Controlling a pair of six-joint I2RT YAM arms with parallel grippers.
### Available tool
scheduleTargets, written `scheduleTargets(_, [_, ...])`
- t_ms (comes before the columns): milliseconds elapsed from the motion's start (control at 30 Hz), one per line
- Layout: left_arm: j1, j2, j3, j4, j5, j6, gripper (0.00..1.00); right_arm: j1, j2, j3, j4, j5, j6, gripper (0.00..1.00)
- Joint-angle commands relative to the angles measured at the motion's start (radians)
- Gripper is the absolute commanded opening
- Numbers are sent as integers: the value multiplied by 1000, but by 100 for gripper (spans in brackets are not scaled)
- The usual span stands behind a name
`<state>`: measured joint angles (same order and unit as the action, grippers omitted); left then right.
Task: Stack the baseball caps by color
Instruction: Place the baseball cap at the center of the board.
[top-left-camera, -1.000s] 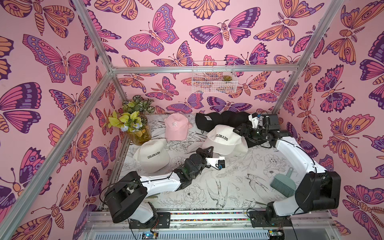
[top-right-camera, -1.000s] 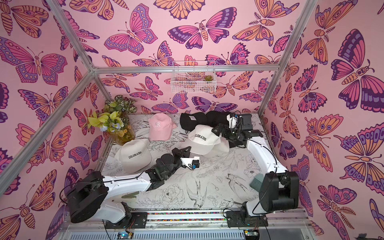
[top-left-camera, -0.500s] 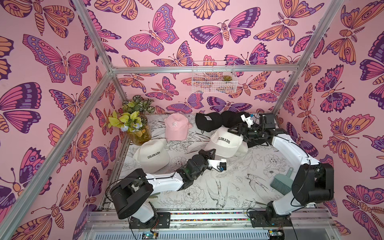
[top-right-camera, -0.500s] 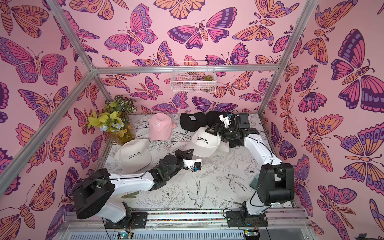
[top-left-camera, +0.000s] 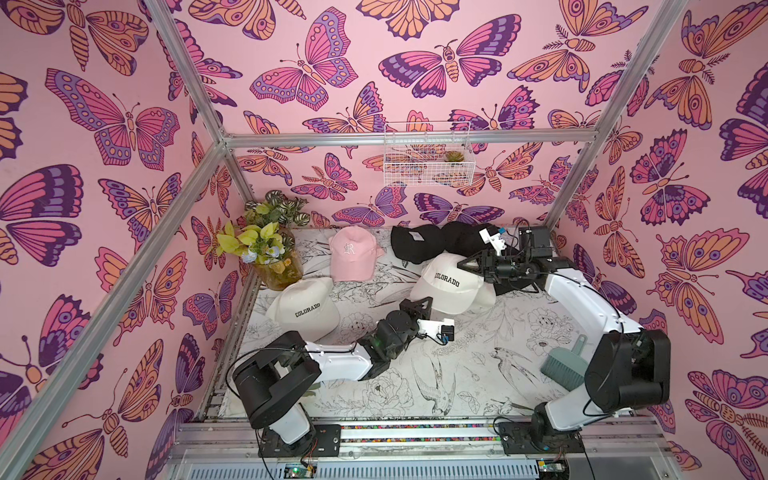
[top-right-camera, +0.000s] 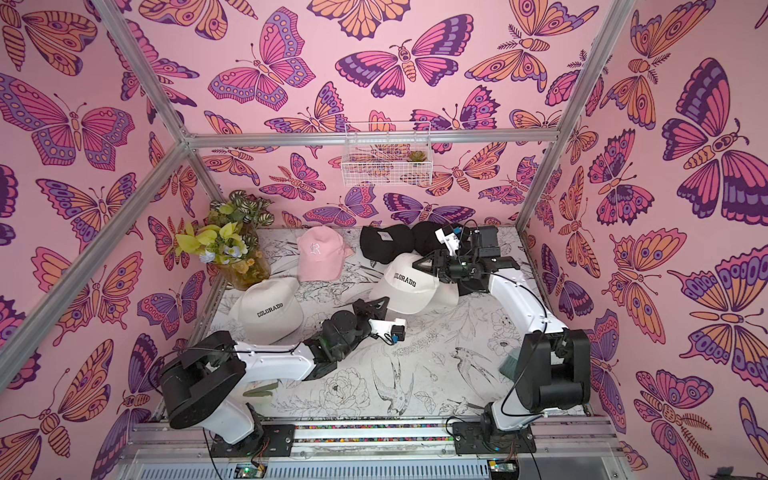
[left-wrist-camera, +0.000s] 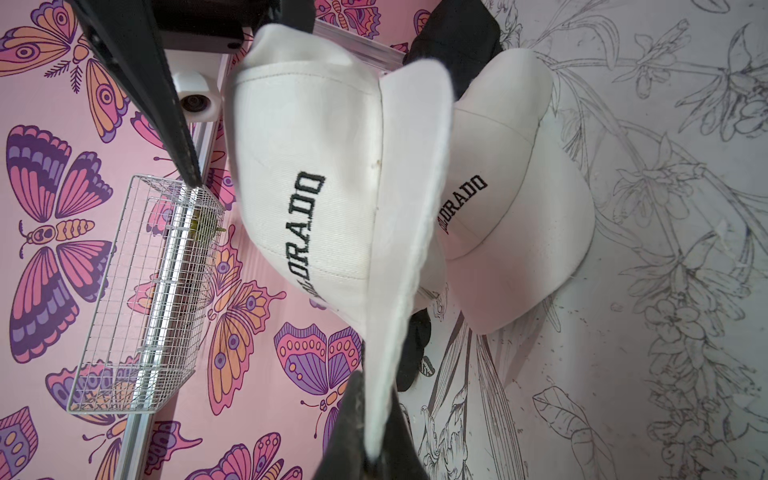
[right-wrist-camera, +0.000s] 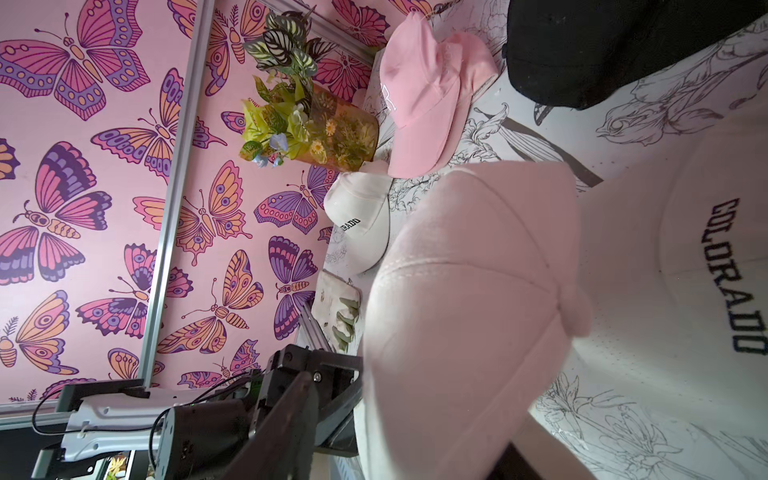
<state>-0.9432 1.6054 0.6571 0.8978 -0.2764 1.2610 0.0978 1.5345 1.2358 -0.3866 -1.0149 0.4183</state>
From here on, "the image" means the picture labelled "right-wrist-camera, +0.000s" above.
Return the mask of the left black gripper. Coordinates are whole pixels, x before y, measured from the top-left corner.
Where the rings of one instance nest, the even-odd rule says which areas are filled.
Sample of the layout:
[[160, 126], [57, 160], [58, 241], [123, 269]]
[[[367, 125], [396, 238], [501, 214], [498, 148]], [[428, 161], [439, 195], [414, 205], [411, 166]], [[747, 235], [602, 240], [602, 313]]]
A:
[[272, 356], [265, 371], [251, 370], [232, 384], [210, 387], [155, 424], [161, 434], [158, 477], [224, 479], [229, 464], [302, 372], [311, 375], [319, 397], [313, 457], [356, 456], [354, 409], [362, 399], [362, 358], [289, 345]]

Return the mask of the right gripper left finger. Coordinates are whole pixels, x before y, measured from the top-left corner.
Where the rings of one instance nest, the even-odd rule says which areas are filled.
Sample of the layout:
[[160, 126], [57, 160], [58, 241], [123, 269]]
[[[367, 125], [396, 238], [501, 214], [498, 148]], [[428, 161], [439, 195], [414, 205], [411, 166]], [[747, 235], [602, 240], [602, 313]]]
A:
[[319, 397], [302, 372], [222, 474], [224, 479], [308, 479]]

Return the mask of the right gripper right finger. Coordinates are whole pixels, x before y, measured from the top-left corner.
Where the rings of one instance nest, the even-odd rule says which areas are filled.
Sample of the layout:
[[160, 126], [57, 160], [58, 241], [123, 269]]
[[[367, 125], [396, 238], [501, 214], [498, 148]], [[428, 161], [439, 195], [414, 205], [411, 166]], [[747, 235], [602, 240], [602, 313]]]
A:
[[541, 480], [539, 473], [529, 464], [522, 453], [509, 443], [487, 475], [486, 480]]

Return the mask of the pink cap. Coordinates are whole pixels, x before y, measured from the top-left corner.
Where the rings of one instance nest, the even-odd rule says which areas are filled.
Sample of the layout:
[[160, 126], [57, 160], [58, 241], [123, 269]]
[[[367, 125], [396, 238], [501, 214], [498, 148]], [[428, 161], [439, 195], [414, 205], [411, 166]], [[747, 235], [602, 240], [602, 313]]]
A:
[[439, 42], [425, 16], [410, 13], [389, 39], [379, 70], [395, 125], [388, 174], [411, 179], [446, 166], [459, 145], [473, 96], [498, 75], [479, 37], [457, 32]]
[[369, 479], [486, 479], [509, 443], [542, 479], [590, 471], [530, 414], [592, 316], [561, 163], [450, 170], [374, 279], [355, 411]]

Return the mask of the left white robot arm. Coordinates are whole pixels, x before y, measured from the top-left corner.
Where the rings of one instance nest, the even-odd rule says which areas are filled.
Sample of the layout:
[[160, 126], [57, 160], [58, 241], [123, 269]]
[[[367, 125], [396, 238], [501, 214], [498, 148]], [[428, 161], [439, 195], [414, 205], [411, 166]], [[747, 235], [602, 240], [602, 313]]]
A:
[[74, 479], [100, 459], [143, 451], [158, 479], [307, 479], [316, 453], [357, 455], [362, 372], [359, 357], [289, 345], [265, 370], [196, 390], [69, 384], [56, 406], [67, 426], [31, 476]]

